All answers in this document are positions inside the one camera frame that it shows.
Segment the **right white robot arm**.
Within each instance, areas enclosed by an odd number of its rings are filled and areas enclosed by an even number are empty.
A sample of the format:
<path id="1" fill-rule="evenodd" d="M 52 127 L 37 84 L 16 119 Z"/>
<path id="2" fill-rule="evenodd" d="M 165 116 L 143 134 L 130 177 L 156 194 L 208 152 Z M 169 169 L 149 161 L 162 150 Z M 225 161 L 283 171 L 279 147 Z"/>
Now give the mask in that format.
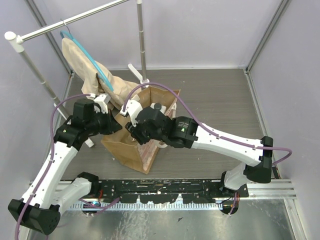
<path id="1" fill-rule="evenodd" d="M 271 182 L 272 151 L 263 149 L 265 143 L 272 143 L 269 137 L 246 139 L 209 128 L 193 118 L 170 118 L 161 112 L 159 104 L 126 106 L 125 112 L 130 116 L 125 128 L 141 145 L 155 140 L 176 149 L 206 150 L 239 160 L 237 167 L 221 176 L 219 191 L 225 197 L 248 182 Z"/>

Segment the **white bottle black cap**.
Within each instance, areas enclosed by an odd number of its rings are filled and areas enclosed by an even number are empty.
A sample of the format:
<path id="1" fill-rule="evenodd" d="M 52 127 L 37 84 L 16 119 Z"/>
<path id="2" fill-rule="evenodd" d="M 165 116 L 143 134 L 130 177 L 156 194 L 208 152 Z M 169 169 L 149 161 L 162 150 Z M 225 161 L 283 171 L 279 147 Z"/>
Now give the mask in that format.
<path id="1" fill-rule="evenodd" d="M 160 104 L 160 103 L 152 103 L 151 105 L 150 105 L 150 107 L 152 108 L 152 109 L 155 109 L 155 110 L 159 110 L 161 113 L 163 113 L 163 114 L 165 114 L 165 112 L 166 112 L 166 109 L 167 109 L 167 107 L 165 106 L 165 105 L 162 105 L 162 104 Z"/>

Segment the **brown canvas tote bag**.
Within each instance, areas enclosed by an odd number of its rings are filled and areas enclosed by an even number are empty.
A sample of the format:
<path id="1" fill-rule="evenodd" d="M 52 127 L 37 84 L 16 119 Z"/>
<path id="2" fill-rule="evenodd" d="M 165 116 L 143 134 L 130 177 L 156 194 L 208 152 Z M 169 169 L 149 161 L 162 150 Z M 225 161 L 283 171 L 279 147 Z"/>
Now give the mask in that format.
<path id="1" fill-rule="evenodd" d="M 137 94 L 143 108 L 159 103 L 166 107 L 164 114 L 171 119 L 176 116 L 177 98 L 168 90 L 150 86 Z M 116 114 L 115 120 L 123 127 L 111 135 L 105 135 L 101 140 L 104 147 L 118 160 L 133 170 L 148 174 L 156 154 L 164 145 L 156 140 L 140 145 L 125 129 L 130 117 Z"/>

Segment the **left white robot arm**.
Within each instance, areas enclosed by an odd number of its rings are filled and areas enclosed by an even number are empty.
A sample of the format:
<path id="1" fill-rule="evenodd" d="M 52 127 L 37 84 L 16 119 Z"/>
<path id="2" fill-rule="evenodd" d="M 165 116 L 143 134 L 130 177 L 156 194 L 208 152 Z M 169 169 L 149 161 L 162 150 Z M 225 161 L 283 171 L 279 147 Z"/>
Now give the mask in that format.
<path id="1" fill-rule="evenodd" d="M 122 129 L 114 119 L 105 94 L 75 95 L 73 114 L 56 130 L 51 131 L 51 150 L 35 180 L 20 199 L 12 199 L 8 210 L 16 220 L 14 238 L 20 227 L 50 235 L 61 216 L 82 197 L 95 198 L 101 193 L 98 176 L 82 172 L 64 190 L 56 188 L 83 143 L 92 136 L 111 135 Z"/>

